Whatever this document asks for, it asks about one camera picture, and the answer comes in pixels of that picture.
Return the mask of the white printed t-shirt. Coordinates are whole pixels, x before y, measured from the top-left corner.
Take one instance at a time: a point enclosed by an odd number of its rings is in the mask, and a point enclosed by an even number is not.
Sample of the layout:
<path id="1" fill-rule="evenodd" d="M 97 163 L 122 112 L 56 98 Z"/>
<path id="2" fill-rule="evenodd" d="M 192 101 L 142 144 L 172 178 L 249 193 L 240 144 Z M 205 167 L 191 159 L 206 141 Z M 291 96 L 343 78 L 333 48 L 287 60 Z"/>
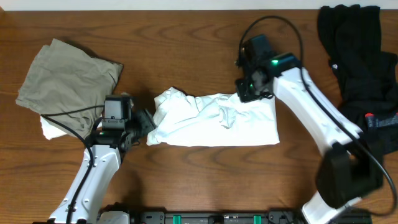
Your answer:
<path id="1" fill-rule="evenodd" d="M 169 88 L 154 99 L 156 128 L 147 145 L 264 146 L 280 142 L 275 101 L 240 101 L 237 94 L 186 95 Z"/>

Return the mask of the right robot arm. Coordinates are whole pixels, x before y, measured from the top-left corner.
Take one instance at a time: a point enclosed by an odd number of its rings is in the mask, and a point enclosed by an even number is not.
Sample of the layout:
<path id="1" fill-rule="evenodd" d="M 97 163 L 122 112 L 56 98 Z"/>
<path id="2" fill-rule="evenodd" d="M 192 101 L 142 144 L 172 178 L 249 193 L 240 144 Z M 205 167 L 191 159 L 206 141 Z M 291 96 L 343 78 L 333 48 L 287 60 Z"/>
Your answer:
<path id="1" fill-rule="evenodd" d="M 382 141 L 345 118 L 292 53 L 278 54 L 263 34 L 239 45 L 236 80 L 243 103 L 273 97 L 304 125 L 323 159 L 315 195 L 301 209 L 306 223 L 331 223 L 383 183 Z"/>

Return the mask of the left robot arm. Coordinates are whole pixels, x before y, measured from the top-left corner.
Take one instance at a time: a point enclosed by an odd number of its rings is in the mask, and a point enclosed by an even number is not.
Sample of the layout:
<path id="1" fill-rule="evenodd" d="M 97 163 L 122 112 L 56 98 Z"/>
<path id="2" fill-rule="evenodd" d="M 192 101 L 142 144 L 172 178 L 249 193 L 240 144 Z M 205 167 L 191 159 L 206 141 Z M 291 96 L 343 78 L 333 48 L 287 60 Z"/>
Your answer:
<path id="1" fill-rule="evenodd" d="M 131 223 L 129 211 L 100 210 L 113 175 L 125 154 L 140 138 L 155 129 L 147 110 L 135 110 L 129 95 L 108 95 L 104 115 L 97 119 L 90 134 L 82 139 L 83 160 L 68 193 L 47 223 Z"/>

